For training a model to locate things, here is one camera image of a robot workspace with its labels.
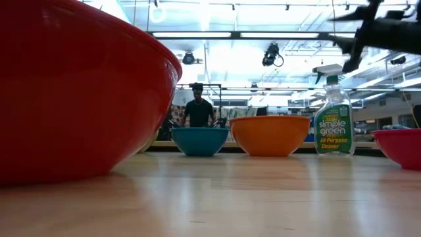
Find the bowl rim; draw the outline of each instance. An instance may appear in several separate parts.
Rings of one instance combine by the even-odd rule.
[[[219,130],[219,131],[230,131],[229,128],[200,128],[200,127],[183,127],[183,128],[171,128],[171,131],[192,131],[192,130],[197,130],[197,131],[210,131],[210,130]]]
[[[301,119],[301,120],[308,120],[311,119],[304,116],[275,116],[275,115],[268,115],[268,116],[249,116],[249,117],[239,117],[239,118],[231,118],[231,121],[239,121],[239,120],[264,120],[264,119]]]
[[[56,7],[62,7],[66,10],[69,10],[70,12],[77,12],[78,14],[81,14],[88,19],[93,19],[93,16],[98,16],[103,21],[102,22],[103,24],[110,24],[111,26],[119,29],[122,33],[131,35],[138,41],[142,40],[144,43],[146,43],[153,49],[157,50],[159,53],[162,53],[163,56],[168,61],[170,61],[172,66],[174,66],[174,68],[176,69],[177,77],[178,77],[177,81],[181,79],[183,70],[177,57],[171,52],[171,50],[165,47],[161,42],[156,40],[153,36],[149,35],[148,33],[144,32],[143,30],[135,26],[132,26],[131,24],[123,20],[120,20],[119,18],[115,16],[111,16],[108,13],[104,13],[103,11],[100,11],[94,7],[86,5],[85,3],[82,3],[79,1],[69,1],[69,0],[44,0],[44,1]]]
[[[372,131],[373,135],[397,135],[397,134],[421,134],[421,128],[411,128],[411,129],[393,129],[393,130],[377,130]]]

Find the window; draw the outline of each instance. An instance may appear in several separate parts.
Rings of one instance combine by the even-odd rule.
[[[354,122],[354,127],[359,130],[359,134],[369,134],[371,131],[378,130],[376,119]]]
[[[387,125],[392,125],[392,117],[378,119],[378,126],[380,130],[383,130],[383,127]]]
[[[414,117],[412,115],[399,116],[399,124],[408,128],[416,128]]]

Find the orange bowl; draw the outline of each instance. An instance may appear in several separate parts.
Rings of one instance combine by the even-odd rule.
[[[252,156],[286,157],[305,140],[310,118],[258,116],[230,120],[233,139]]]

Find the man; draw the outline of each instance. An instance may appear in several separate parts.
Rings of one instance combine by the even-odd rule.
[[[216,119],[212,105],[202,98],[203,85],[194,83],[192,90],[195,99],[187,103],[184,116],[181,120],[181,126],[186,125],[186,118],[188,115],[190,115],[191,127],[208,126],[209,116],[212,119],[212,124],[214,124]]]

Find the teal bowl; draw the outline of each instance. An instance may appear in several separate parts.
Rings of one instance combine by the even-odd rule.
[[[227,128],[173,128],[172,139],[187,156],[211,157],[225,144]]]

